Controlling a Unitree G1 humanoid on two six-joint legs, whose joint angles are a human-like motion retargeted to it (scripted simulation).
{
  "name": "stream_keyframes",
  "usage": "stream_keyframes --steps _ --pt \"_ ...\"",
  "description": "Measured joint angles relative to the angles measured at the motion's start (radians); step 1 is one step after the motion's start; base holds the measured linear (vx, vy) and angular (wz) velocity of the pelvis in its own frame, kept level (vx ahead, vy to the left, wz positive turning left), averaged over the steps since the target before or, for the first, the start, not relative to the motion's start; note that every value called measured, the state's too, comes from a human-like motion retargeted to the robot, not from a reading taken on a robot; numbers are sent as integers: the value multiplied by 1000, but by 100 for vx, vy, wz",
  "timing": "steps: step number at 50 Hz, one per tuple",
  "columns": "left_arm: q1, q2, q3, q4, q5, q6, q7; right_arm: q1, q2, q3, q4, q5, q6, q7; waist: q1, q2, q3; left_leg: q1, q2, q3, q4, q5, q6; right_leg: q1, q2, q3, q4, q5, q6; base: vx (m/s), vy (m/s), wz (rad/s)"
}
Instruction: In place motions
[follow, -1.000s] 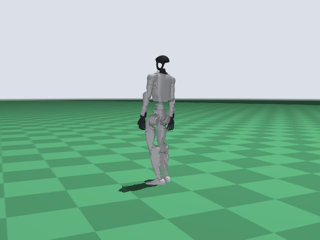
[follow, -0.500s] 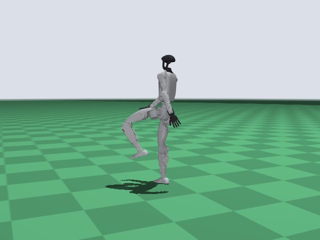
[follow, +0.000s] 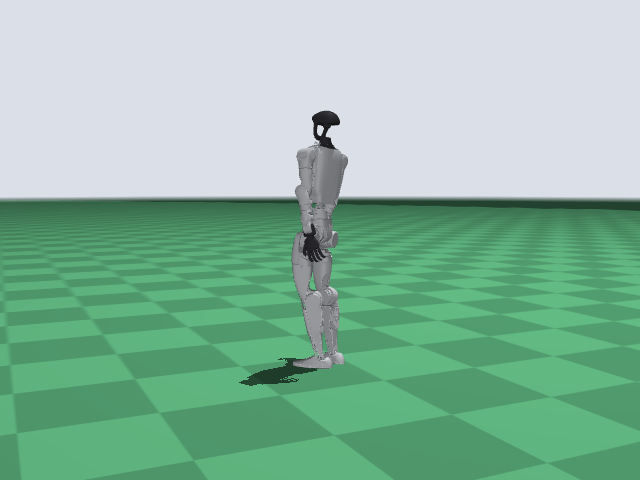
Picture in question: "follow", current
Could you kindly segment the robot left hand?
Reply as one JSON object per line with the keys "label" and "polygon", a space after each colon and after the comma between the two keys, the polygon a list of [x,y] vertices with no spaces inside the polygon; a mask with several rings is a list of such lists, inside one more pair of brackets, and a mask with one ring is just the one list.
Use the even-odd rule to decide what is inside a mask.
{"label": "robot left hand", "polygon": [[[302,228],[302,229],[303,229],[303,228]],[[311,223],[311,230],[312,230],[312,233],[305,234],[305,233],[303,232],[304,237],[307,237],[307,238],[305,239],[305,241],[304,241],[303,254],[304,254],[304,256],[306,256],[306,255],[308,254],[308,258],[309,258],[309,260],[310,260],[311,262],[314,262],[314,261],[315,261],[315,262],[319,262],[318,260],[320,260],[320,261],[322,260],[322,259],[319,257],[319,255],[320,255],[322,258],[326,258],[326,256],[324,256],[324,255],[322,254],[321,249],[320,249],[320,247],[319,247],[319,243],[318,243],[317,239],[314,237],[314,235],[316,234],[316,231],[315,231],[315,227],[314,227],[314,224],[313,224],[313,223]],[[307,250],[307,254],[306,254],[306,250]],[[319,252],[319,255],[318,255],[317,250],[318,250],[318,252]],[[311,253],[310,253],[310,251],[311,251]],[[313,251],[314,251],[314,252],[313,252]],[[317,259],[318,259],[318,260],[316,259],[316,257],[315,257],[315,255],[314,255],[314,253],[315,253],[315,255],[316,255],[316,257],[317,257]],[[313,260],[312,260],[312,258],[311,258],[311,255],[312,255]]]}

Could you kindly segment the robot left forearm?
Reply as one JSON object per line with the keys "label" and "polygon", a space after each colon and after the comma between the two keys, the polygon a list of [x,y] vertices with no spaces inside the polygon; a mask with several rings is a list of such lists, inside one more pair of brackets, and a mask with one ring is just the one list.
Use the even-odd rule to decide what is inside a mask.
{"label": "robot left forearm", "polygon": [[296,187],[295,194],[300,206],[300,220],[302,222],[303,232],[305,234],[312,233],[311,223],[314,224],[314,216],[312,215],[313,201],[310,200],[306,187],[303,185],[299,185]]}

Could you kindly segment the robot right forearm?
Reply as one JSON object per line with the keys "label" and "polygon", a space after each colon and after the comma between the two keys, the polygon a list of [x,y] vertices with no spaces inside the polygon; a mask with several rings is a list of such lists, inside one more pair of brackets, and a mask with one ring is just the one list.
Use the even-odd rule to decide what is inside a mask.
{"label": "robot right forearm", "polygon": [[323,204],[324,205],[323,208],[325,209],[324,211],[327,211],[328,219],[331,219],[331,215],[333,214],[333,210],[336,208],[337,202],[338,202],[338,198],[335,199],[334,204],[330,204],[330,205]]}

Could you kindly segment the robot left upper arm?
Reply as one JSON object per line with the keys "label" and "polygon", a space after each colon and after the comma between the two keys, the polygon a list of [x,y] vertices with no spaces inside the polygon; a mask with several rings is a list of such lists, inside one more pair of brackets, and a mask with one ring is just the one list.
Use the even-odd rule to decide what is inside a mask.
{"label": "robot left upper arm", "polygon": [[[316,158],[316,148],[303,148],[297,152],[299,177],[310,197],[312,192],[312,163]],[[299,185],[298,185],[299,186]],[[296,195],[296,194],[295,194]]]}

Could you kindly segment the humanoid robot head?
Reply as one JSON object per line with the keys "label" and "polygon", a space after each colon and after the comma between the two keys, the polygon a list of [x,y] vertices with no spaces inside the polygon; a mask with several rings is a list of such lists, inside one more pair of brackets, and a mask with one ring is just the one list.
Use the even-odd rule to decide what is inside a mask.
{"label": "humanoid robot head", "polygon": [[[339,125],[340,124],[340,120],[339,117],[331,111],[321,111],[316,113],[314,116],[312,116],[312,120],[314,122],[314,128],[313,128],[313,133],[314,133],[314,137],[316,140],[320,140],[319,143],[320,146],[323,147],[328,147],[330,149],[335,149],[337,150],[331,142],[331,138],[326,137],[326,133],[328,131],[328,129],[332,126],[332,125]],[[319,136],[317,134],[317,126],[321,125],[324,127],[323,133],[321,136]]]}

